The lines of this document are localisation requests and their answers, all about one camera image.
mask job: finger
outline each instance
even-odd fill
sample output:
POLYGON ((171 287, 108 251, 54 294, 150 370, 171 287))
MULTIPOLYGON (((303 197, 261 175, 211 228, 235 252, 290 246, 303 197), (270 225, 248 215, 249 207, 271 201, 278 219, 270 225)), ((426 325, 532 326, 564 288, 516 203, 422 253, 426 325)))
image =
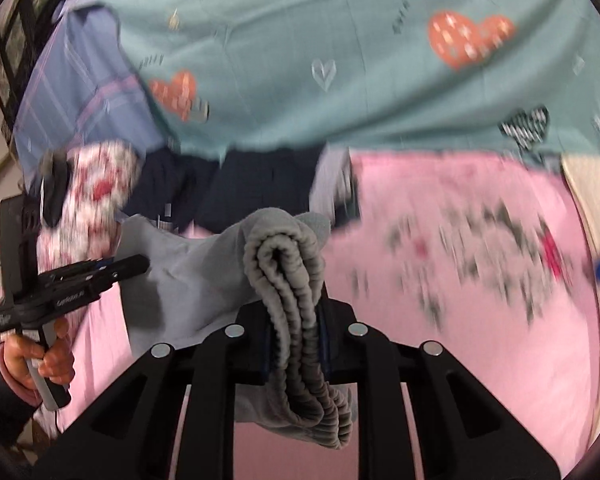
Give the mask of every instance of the finger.
POLYGON ((65 362, 74 363, 74 356, 69 348, 66 339, 58 339, 54 345, 46 352, 44 364, 52 368, 65 362))
POLYGON ((54 323, 54 329, 56 330, 56 335, 62 339, 69 333, 69 322, 64 316, 59 317, 54 323))
POLYGON ((72 361, 67 361, 52 367, 41 364, 38 368, 38 373, 43 377, 55 377, 67 374, 73 369, 74 363, 72 361))
POLYGON ((45 355, 45 349, 35 341, 21 335, 10 335, 4 343, 4 358, 10 359, 42 359, 45 355))
POLYGON ((36 383, 33 381, 33 377, 27 374, 26 377, 21 377, 18 382, 22 384, 27 390, 35 390, 37 389, 36 383))
POLYGON ((69 373, 63 374, 61 376, 49 377, 49 380, 55 384, 69 384, 74 380, 75 371, 71 370, 69 373))

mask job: pink bedsheet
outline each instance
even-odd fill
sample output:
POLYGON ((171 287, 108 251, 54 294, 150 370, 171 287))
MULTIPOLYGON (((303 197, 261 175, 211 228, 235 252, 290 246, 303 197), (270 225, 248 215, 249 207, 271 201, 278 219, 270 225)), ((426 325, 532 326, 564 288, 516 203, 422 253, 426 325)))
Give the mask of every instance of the pink bedsheet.
MULTIPOLYGON (((324 250, 331 297, 397 342, 442 342, 554 456, 586 449, 600 342, 589 256, 560 178, 494 155, 354 156, 362 221, 324 250)), ((118 288, 78 330, 60 428, 132 362, 118 288)), ((254 425, 236 429, 235 471, 357 478, 357 444, 334 452, 254 425)))

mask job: teal bedsheet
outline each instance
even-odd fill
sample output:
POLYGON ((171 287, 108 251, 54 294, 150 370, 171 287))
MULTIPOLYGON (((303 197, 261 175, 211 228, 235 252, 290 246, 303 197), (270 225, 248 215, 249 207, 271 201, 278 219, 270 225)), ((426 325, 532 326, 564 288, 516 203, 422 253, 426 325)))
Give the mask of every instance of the teal bedsheet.
POLYGON ((600 16, 589 0, 78 4, 118 17, 155 116, 186 153, 328 140, 600 154, 600 16))

